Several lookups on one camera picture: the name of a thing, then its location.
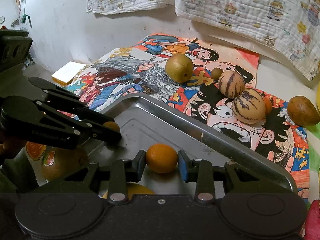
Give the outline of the small orange kumquat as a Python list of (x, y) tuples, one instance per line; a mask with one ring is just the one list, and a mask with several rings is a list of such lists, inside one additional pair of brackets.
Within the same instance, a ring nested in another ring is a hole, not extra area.
[(146, 164), (153, 172), (164, 174), (173, 171), (178, 153), (166, 144), (154, 144), (146, 152)]

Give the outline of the small orange fruit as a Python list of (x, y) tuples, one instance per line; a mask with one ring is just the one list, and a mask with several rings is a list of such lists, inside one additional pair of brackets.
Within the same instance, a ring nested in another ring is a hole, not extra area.
[(263, 100), (265, 103), (265, 114), (268, 115), (272, 111), (273, 103), (271, 102), (271, 100), (267, 96), (263, 97)]

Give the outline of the green-brown round pear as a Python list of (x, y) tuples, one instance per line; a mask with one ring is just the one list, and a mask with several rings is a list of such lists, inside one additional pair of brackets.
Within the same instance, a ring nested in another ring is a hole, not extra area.
[(194, 65), (189, 57), (175, 54), (165, 64), (165, 72), (176, 83), (185, 83), (193, 75)]

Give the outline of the red-brown apple with sticker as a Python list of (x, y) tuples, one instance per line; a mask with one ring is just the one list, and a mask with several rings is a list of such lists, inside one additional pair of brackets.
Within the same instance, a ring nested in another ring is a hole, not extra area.
[(88, 163), (88, 155), (82, 149), (66, 150), (50, 147), (44, 153), (41, 171), (46, 181), (56, 180)]

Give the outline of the silver metal tray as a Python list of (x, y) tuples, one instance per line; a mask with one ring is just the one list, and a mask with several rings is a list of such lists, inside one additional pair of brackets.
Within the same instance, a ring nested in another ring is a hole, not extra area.
[[(293, 192), (297, 185), (283, 168), (218, 131), (170, 108), (150, 96), (125, 96), (100, 112), (114, 118), (122, 140), (117, 148), (90, 139), (84, 144), (89, 159), (105, 166), (119, 159), (132, 159), (139, 150), (156, 143), (183, 150), (190, 159), (203, 159), (215, 166), (233, 161)], [(188, 193), (195, 187), (183, 182), (177, 172), (157, 174), (145, 168), (141, 182), (160, 193)]]

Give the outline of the colourful cartoon drawing mat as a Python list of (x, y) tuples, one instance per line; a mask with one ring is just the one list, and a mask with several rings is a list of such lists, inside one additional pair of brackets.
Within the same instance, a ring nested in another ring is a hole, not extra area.
[(214, 60), (195, 65), (186, 85), (165, 72), (168, 56), (153, 55), (139, 46), (118, 48), (100, 61), (85, 66), (66, 89), (90, 109), (100, 112), (127, 94), (144, 93), (240, 142), (287, 169), (306, 199), (310, 189), (309, 146), (306, 132), (287, 115), (287, 103), (261, 91), (273, 103), (270, 114), (256, 124), (240, 122), (211, 78)]

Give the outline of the striped pepino melon rear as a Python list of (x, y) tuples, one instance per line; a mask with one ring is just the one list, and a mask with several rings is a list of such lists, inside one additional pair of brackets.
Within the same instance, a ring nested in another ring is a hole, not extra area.
[(220, 92), (229, 99), (235, 99), (246, 88), (243, 77), (231, 70), (223, 72), (218, 80)]

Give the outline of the small brown round fruit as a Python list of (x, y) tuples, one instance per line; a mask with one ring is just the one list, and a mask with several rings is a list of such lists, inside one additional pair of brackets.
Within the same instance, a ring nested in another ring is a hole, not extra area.
[(214, 68), (211, 70), (211, 78), (214, 81), (218, 81), (222, 74), (223, 74), (223, 70), (220, 68)]

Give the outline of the brown oval sapodilla fruit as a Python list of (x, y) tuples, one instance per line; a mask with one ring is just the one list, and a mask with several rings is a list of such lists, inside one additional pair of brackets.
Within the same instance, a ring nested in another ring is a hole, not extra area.
[(287, 104), (290, 119), (298, 126), (315, 126), (319, 123), (319, 113), (313, 103), (304, 96), (294, 96)]

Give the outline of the white printed muslin cloth right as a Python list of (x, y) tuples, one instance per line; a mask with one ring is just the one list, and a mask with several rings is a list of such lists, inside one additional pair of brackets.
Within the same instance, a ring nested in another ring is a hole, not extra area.
[(319, 74), (319, 0), (175, 0), (175, 11), (266, 45), (309, 81)]

